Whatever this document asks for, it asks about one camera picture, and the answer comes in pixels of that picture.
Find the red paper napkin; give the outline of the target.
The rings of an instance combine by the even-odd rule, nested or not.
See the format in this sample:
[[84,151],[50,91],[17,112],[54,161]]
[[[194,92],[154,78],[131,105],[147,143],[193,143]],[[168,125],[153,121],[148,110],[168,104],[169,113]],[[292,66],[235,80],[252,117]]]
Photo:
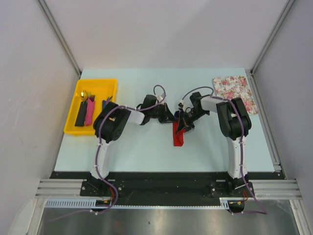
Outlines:
[[181,147],[184,144],[184,133],[185,130],[178,130],[179,127],[179,120],[177,119],[176,122],[173,122],[173,144],[176,147]]

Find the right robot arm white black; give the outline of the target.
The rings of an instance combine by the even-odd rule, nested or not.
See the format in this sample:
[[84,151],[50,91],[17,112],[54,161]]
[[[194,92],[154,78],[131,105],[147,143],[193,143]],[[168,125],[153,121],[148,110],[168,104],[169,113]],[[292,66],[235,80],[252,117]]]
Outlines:
[[194,92],[190,96],[193,105],[190,111],[180,101],[173,123],[174,146],[183,146],[184,133],[195,128],[194,122],[204,115],[214,112],[218,115],[219,127],[227,140],[228,176],[225,190],[230,196],[238,196],[248,188],[248,176],[245,163],[245,141],[252,123],[241,98],[226,99]]

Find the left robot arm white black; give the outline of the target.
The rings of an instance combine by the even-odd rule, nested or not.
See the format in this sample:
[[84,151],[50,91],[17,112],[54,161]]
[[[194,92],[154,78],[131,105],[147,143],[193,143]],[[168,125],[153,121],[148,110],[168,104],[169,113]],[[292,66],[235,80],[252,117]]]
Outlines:
[[109,153],[112,142],[118,140],[128,123],[145,125],[150,119],[157,119],[161,124],[176,121],[174,115],[164,102],[165,94],[156,96],[148,94],[137,107],[120,106],[112,101],[108,102],[93,124],[95,135],[99,139],[93,169],[90,171],[95,180],[91,190],[96,195],[104,195],[108,190],[108,183],[103,181],[108,174]]

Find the navy napkin roll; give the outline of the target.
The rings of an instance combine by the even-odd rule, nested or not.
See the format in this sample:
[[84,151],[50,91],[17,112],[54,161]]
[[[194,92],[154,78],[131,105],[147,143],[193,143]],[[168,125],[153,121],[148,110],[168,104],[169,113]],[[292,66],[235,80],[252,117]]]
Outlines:
[[105,109],[106,105],[111,101],[112,96],[109,96],[107,99],[102,101],[102,110]]

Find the pink napkin roll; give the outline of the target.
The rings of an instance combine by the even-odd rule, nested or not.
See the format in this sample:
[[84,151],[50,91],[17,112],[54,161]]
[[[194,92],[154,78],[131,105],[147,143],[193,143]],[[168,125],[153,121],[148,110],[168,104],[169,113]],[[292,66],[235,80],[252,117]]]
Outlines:
[[95,101],[93,99],[88,98],[87,99],[87,109],[86,109],[86,115],[85,115],[85,126],[92,125],[92,117],[94,113],[94,107],[95,107]]

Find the black napkin roll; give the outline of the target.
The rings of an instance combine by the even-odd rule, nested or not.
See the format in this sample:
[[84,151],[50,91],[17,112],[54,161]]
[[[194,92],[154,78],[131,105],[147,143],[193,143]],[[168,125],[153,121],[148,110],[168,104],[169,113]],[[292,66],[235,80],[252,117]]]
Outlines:
[[84,126],[85,117],[86,117],[86,113],[87,113],[87,105],[88,105],[87,101],[82,101],[80,103],[80,107],[78,110],[78,114],[77,114],[74,126],[77,126],[77,127]]

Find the floral placemat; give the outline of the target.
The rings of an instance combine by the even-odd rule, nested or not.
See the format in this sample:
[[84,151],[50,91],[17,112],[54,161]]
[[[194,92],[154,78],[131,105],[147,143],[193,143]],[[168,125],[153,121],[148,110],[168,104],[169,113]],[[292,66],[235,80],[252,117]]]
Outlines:
[[213,78],[213,85],[216,96],[226,99],[239,97],[250,116],[258,114],[256,102],[245,76],[215,77]]

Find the yellow plastic tray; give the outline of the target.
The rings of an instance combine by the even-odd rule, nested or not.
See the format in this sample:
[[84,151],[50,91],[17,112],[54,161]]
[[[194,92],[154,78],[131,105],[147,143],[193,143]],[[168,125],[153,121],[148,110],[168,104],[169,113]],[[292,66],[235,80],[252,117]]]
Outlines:
[[[80,92],[86,90],[89,93],[89,98],[95,101],[94,113],[92,117],[92,125],[77,127],[75,125],[76,117],[82,102]],[[95,130],[93,123],[99,114],[102,112],[102,101],[112,96],[111,101],[116,100],[117,80],[110,79],[80,79],[76,84],[76,88],[72,97],[70,109],[67,116],[67,121],[64,127],[64,133],[75,136],[94,135]]]

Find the gold spoon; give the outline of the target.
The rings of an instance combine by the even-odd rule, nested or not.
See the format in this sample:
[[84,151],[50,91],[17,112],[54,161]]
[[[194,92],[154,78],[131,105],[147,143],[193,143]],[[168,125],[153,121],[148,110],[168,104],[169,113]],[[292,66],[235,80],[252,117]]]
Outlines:
[[82,90],[80,92],[80,98],[81,100],[84,102],[84,101],[87,101],[88,98],[89,98],[89,93],[86,91],[86,90]]

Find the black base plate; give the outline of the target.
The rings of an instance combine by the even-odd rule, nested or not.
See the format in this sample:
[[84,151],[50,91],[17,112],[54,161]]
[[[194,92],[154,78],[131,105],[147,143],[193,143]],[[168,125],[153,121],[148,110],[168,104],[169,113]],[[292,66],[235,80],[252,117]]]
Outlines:
[[199,197],[241,197],[248,193],[247,188],[256,189],[256,181],[284,180],[279,172],[250,172],[244,180],[232,184],[224,172],[211,173],[144,173],[111,172],[105,180],[96,179],[87,172],[52,172],[54,180],[82,180],[80,196],[118,196],[119,204],[140,205],[140,199],[157,205],[180,205],[187,202],[198,204]]

